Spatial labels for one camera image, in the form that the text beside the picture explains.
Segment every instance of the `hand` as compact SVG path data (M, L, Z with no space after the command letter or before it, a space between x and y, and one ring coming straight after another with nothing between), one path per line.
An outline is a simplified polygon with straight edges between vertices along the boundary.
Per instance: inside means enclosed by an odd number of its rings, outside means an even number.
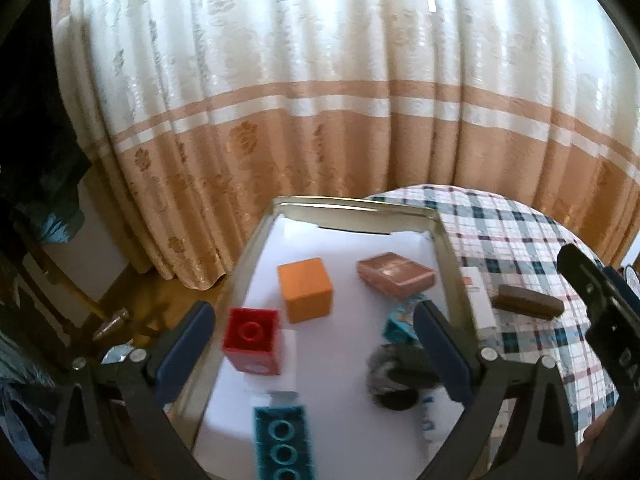
M596 418L596 420L594 420L586 430L584 430L584 433L582 434L582 438L584 440L578 446L578 469L582 468L584 459L591 451L596 439L600 436L602 428L604 428L604 425L609 420L612 412L613 408L609 408L606 412Z

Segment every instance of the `orange block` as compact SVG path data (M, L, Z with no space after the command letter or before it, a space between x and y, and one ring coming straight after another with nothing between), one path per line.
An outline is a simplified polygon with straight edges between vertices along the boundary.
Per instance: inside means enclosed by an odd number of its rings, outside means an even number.
M278 279L290 322L299 323L331 312L334 288L321 258L281 265Z

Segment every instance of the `pink eraser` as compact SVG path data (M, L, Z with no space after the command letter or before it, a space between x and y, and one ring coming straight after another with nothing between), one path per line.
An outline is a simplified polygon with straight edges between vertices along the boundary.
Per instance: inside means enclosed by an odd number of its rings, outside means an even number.
M436 283L435 270L395 253L360 260L356 268L364 281L398 300L405 300Z

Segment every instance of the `brown eraser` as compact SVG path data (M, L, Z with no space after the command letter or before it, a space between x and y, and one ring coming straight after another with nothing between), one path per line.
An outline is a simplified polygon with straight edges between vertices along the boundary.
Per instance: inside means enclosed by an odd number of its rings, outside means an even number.
M436 283L436 272L395 253L383 253L356 266L358 275L384 294L405 300Z
M500 285L494 297L495 308L525 316L553 319L564 312L564 303L558 298L535 290L513 285Z
M334 288L321 258L281 265L278 279L289 322L299 323L331 312Z

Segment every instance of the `plaid tablecloth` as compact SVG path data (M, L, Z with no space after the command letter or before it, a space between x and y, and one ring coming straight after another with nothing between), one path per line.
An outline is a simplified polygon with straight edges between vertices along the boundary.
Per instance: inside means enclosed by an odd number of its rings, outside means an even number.
M596 354L585 341L589 327L586 306L556 269L565 243L576 244L598 266L598 257L555 220L519 202L484 191L450 186L411 186L369 197L435 209L449 234L462 267L478 267L489 296L501 283L524 286L564 301L564 314L552 321L495 310L502 333L486 341L508 360L535 362L548 354L556 359L564 382L576 432L609 406L617 393ZM506 402L494 432L492 451L506 430L513 407Z

